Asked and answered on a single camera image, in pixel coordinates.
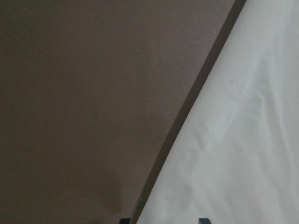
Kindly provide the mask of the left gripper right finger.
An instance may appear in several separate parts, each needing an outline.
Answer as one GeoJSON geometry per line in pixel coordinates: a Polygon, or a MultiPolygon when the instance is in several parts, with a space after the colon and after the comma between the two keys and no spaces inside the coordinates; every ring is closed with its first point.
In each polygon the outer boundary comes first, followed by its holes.
{"type": "Polygon", "coordinates": [[[209,218],[199,218],[199,224],[211,224],[209,218]]]}

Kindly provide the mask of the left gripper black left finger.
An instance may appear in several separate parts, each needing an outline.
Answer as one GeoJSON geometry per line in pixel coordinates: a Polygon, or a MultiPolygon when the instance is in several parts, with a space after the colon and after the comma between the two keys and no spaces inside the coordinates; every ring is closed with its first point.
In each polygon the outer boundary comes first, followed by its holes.
{"type": "Polygon", "coordinates": [[[122,218],[119,220],[119,224],[131,224],[131,218],[122,218]]]}

